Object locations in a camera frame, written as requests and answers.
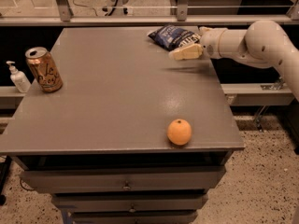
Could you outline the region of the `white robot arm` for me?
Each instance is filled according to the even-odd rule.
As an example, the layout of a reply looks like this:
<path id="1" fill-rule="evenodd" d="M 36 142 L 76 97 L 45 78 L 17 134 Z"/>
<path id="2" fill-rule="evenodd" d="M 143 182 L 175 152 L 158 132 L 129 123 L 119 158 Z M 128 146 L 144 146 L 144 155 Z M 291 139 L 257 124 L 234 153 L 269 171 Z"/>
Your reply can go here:
<path id="1" fill-rule="evenodd" d="M 256 21 L 247 30 L 199 28 L 200 41 L 172 50 L 177 61 L 200 57 L 232 59 L 255 68 L 274 67 L 299 99 L 299 50 L 274 21 Z"/>

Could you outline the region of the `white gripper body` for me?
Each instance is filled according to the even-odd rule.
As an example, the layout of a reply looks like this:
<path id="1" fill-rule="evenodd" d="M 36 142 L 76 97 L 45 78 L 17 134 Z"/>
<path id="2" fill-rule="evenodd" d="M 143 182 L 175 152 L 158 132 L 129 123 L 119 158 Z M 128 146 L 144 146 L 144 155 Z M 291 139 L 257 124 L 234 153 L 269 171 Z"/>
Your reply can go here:
<path id="1" fill-rule="evenodd" d="M 200 35 L 200 45 L 203 48 L 203 55 L 210 59 L 220 59 L 220 41 L 221 36 L 227 31 L 227 28 L 211 28 L 211 31 Z"/>

